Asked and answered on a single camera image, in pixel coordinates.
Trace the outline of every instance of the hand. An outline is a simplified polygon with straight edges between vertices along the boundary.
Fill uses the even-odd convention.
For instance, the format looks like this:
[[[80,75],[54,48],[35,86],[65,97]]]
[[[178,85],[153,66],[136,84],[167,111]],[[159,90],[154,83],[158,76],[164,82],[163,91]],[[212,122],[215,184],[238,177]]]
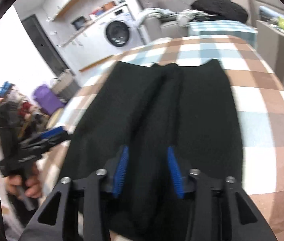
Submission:
[[[38,178],[39,170],[34,162],[32,167],[32,176],[29,177],[25,185],[28,189],[25,191],[25,195],[30,198],[40,198],[42,196],[42,186]],[[9,176],[5,178],[6,191],[19,198],[19,193],[16,186],[22,185],[22,177],[19,175]]]

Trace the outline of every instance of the metal bolt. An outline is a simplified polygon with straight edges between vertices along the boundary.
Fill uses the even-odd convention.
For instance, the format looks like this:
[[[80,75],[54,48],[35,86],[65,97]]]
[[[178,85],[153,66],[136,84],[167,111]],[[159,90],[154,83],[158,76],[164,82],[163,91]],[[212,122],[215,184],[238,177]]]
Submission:
[[[106,170],[106,169],[103,169],[103,168],[98,169],[98,170],[96,171],[96,174],[99,175],[99,176],[103,176],[103,175],[105,175],[106,173],[107,173],[107,170]]]
[[[62,184],[68,184],[71,182],[71,178],[65,177],[61,179],[61,183]]]
[[[201,173],[201,171],[197,168],[192,168],[190,169],[190,172],[189,172],[191,175],[199,175]]]
[[[228,183],[234,183],[235,178],[234,177],[226,177],[225,181],[228,182]]]

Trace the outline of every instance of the checkered tablecloth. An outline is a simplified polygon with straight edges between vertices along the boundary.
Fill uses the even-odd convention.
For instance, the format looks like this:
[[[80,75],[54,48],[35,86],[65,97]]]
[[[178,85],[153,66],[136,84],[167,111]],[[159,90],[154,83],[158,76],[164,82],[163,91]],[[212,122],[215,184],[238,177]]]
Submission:
[[[243,139],[243,188],[284,241],[284,88],[271,68],[244,40],[228,35],[162,39],[112,57],[94,69],[85,86],[68,103],[56,126],[74,132],[116,61],[151,66],[176,62],[196,66],[220,60],[228,75]],[[54,187],[69,142],[39,161],[44,195]]]
[[[253,48],[256,46],[255,28],[247,26],[242,22],[221,20],[221,21],[206,21],[206,22],[190,22],[188,35],[233,35],[239,37],[250,44]]]

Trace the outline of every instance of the purple bag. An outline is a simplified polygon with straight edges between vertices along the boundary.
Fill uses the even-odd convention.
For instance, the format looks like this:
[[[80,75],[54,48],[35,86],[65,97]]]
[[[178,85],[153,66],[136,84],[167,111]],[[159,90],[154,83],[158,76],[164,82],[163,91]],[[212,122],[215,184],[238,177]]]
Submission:
[[[35,89],[33,92],[33,99],[50,116],[59,108],[64,108],[64,104],[56,97],[46,84]]]

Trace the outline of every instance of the black door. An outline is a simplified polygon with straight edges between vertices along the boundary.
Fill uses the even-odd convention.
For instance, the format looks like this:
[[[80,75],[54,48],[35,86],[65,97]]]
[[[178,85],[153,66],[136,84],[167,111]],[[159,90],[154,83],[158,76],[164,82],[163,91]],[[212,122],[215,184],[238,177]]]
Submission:
[[[46,36],[34,14],[23,20],[22,24],[38,52],[57,77],[59,77],[64,70],[69,69],[49,38]]]

